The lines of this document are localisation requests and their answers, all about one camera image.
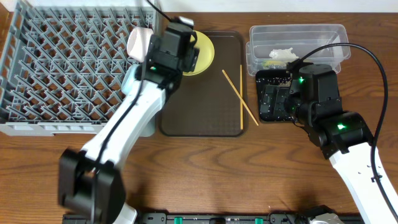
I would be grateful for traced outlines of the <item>white wrapper waste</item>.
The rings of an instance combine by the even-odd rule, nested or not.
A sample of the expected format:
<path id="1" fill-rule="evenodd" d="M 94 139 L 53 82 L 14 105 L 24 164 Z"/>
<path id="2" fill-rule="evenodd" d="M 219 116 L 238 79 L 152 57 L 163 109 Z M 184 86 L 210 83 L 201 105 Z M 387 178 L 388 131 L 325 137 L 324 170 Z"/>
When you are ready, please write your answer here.
<path id="1" fill-rule="evenodd" d="M 270 52 L 270 58 L 274 60 L 296 60 L 298 56 L 292 52 L 293 48 L 289 49 L 274 49 Z"/>

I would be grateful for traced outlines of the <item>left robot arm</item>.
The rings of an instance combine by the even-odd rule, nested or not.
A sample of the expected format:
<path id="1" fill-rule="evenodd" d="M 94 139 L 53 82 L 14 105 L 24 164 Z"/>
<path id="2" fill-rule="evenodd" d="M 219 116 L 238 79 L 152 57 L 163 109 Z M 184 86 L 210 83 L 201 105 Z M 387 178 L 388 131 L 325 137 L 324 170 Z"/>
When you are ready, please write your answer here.
<path id="1" fill-rule="evenodd" d="M 162 36 L 151 35 L 144 61 L 132 65 L 122 84 L 124 101 L 106 126 L 80 151 L 59 160 L 58 202 L 91 223 L 134 223 L 121 169 L 152 118 L 163 108 L 198 60 L 194 22 L 173 18 Z"/>

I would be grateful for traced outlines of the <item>light blue bowl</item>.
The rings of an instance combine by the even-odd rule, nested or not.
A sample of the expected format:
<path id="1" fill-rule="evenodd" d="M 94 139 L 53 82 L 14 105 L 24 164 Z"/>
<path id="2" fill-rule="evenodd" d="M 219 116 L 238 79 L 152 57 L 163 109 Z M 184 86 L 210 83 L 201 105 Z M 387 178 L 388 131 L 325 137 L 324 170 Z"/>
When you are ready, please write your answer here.
<path id="1" fill-rule="evenodd" d="M 135 75 L 136 71 L 138 69 L 138 65 L 134 64 L 129 67 L 127 72 L 125 73 L 122 85 L 121 85 L 121 91 L 125 94 L 128 95 L 130 91 L 132 90 L 133 84 L 136 80 Z"/>

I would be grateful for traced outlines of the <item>white pink bowl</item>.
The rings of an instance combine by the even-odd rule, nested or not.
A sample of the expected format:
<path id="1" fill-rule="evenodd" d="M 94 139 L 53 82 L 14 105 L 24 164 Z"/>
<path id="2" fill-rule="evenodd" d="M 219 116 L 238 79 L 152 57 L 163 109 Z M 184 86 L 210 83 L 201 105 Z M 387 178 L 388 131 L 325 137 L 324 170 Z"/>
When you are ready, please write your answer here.
<path id="1" fill-rule="evenodd" d="M 127 40 L 127 54 L 142 63 L 148 52 L 153 30 L 145 27 L 135 27 Z"/>

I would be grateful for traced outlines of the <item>yellow plate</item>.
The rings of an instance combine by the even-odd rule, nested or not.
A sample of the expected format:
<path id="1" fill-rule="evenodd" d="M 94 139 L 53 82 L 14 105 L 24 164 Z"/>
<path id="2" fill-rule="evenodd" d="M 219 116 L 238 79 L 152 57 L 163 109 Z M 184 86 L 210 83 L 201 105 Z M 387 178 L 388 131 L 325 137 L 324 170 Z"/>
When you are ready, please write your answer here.
<path id="1" fill-rule="evenodd" d="M 198 60 L 195 69 L 192 72 L 183 72 L 184 76 L 194 76 L 204 72 L 211 64 L 215 57 L 215 48 L 210 38 L 200 31 L 195 31 L 197 42 L 195 47 L 198 48 Z"/>

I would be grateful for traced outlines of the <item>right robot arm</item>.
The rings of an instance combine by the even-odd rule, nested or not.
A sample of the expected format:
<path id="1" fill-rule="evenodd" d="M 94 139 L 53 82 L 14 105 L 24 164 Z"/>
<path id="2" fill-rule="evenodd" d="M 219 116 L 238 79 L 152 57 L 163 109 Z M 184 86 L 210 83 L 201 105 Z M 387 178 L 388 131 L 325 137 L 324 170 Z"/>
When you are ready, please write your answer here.
<path id="1" fill-rule="evenodd" d="M 397 192 L 382 166 L 363 117 L 345 111 L 338 77 L 329 65 L 305 63 L 288 72 L 256 73 L 262 122 L 288 122 L 303 129 L 347 186 L 365 223 L 397 223 Z"/>

